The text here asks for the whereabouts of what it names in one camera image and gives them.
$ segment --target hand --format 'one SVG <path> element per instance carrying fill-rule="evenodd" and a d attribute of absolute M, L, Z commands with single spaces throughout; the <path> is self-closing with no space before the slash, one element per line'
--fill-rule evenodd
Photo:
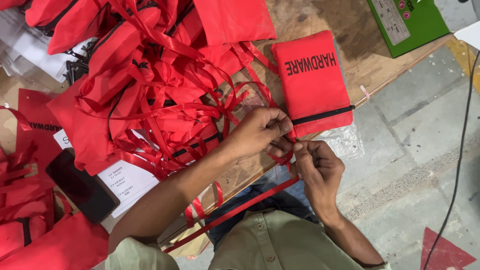
<path fill-rule="evenodd" d="M 326 225 L 341 217 L 336 207 L 336 193 L 345 165 L 324 141 L 300 141 L 293 146 L 297 159 L 290 174 L 305 182 L 307 197 L 317 217 Z"/>
<path fill-rule="evenodd" d="M 292 144 L 283 135 L 293 128 L 290 118 L 278 108 L 255 108 L 223 142 L 232 160 L 241 164 L 262 150 L 281 157 L 292 150 Z"/>

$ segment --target black phone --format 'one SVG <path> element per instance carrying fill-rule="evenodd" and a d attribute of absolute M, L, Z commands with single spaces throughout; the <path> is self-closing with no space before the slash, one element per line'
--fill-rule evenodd
<path fill-rule="evenodd" d="M 98 176 L 77 169 L 74 161 L 73 149 L 64 149 L 45 172 L 91 223 L 98 224 L 117 208 L 120 201 Z"/>

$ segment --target green shirt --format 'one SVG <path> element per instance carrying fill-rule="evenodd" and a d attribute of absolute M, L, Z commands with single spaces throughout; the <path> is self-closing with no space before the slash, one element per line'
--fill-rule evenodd
<path fill-rule="evenodd" d="M 112 270 L 178 270 L 158 248 L 127 238 L 106 261 Z M 209 270 L 363 270 L 324 227 L 280 210 L 246 214 L 218 244 Z M 390 270 L 388 263 L 371 268 Z"/>

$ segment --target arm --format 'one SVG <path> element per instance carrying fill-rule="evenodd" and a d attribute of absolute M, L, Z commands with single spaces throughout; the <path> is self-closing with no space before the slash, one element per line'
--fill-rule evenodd
<path fill-rule="evenodd" d="M 163 233 L 187 206 L 231 166 L 262 150 L 281 156 L 292 145 L 282 136 L 293 125 L 276 108 L 250 112 L 223 142 L 201 160 L 163 180 L 140 198 L 113 228 L 108 253 L 127 237 L 139 241 Z"/>
<path fill-rule="evenodd" d="M 291 174 L 305 182 L 305 196 L 332 241 L 362 267 L 385 262 L 368 239 L 336 207 L 336 193 L 345 165 L 324 141 L 302 141 L 293 147 Z"/>

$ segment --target forearm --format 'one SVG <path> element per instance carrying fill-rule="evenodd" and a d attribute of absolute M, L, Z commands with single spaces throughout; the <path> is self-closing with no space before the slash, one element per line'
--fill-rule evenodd
<path fill-rule="evenodd" d="M 337 209 L 319 216 L 332 241 L 362 267 L 374 267 L 385 262 L 360 230 Z"/>
<path fill-rule="evenodd" d="M 140 198 L 113 228 L 109 253 L 129 236 L 160 235 L 188 205 L 233 164 L 220 144 L 188 168 L 172 174 Z"/>

